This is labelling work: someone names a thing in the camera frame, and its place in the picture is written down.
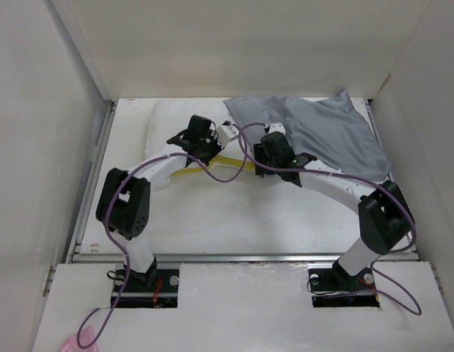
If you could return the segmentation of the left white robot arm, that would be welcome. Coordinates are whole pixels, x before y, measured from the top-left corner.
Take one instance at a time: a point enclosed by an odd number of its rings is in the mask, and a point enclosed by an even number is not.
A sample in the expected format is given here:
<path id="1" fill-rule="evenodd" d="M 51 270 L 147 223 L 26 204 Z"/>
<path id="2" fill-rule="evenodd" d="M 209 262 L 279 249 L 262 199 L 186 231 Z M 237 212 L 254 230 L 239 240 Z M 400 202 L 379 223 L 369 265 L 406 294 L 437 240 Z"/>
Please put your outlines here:
<path id="1" fill-rule="evenodd" d="M 157 276 L 156 258 L 142 234 L 149 221 L 151 191 L 192 163 L 207 166 L 220 151 L 215 123 L 194 115 L 187 128 L 167 139 L 154 156 L 133 168 L 107 173 L 95 216 L 122 252 L 127 280 L 137 289 L 151 289 Z"/>

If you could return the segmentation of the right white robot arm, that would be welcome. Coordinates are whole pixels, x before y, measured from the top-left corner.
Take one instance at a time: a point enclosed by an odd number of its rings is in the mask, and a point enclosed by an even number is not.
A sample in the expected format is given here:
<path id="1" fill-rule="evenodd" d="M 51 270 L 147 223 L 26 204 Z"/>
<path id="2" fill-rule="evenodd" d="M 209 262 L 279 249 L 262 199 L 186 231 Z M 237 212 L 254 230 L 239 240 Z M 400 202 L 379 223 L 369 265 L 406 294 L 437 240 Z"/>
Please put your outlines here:
<path id="1" fill-rule="evenodd" d="M 308 153 L 297 154 L 278 131 L 263 136 L 253 147 L 257 175 L 278 175 L 285 181 L 312 191 L 351 209 L 359 220 L 359 237 L 326 270 L 321 281 L 333 289 L 353 290 L 369 264 L 389 254 L 415 221 L 399 186 L 332 169 Z"/>

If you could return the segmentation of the white pillow with yellow edge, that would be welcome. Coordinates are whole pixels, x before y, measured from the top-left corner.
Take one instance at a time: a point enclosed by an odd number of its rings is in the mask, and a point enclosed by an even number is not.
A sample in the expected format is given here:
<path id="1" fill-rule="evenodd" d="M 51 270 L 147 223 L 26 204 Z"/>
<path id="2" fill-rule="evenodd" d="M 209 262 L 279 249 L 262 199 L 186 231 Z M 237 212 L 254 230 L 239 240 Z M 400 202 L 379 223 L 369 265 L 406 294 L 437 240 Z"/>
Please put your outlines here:
<path id="1" fill-rule="evenodd" d="M 206 117 L 213 121 L 217 127 L 224 121 L 234 122 L 233 118 L 223 103 L 223 100 L 205 100 L 205 99 L 183 99 L 171 98 L 157 102 L 150 114 L 150 122 L 147 128 L 147 138 L 144 149 L 144 157 L 148 159 L 158 153 L 166 144 L 167 139 L 175 136 L 177 133 L 188 127 L 192 115 Z M 227 145 L 218 156 L 216 156 L 208 168 L 216 166 L 225 166 L 234 169 L 240 169 L 244 159 L 244 154 L 235 140 Z M 181 175 L 203 171 L 200 166 L 192 163 L 188 172 L 187 169 L 176 172 Z"/>

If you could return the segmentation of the grey pillowcase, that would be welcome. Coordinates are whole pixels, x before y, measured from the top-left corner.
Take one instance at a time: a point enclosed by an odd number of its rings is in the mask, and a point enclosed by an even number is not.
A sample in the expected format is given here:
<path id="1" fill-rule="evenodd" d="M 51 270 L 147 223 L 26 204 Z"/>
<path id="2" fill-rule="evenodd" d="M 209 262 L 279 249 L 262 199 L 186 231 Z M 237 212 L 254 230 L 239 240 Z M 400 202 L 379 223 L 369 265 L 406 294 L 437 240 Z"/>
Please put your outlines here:
<path id="1" fill-rule="evenodd" d="M 229 98 L 224 104 L 236 124 L 281 123 L 296 153 L 308 153 L 332 169 L 372 181 L 384 180 L 392 164 L 346 91 L 312 102 L 272 95 Z"/>

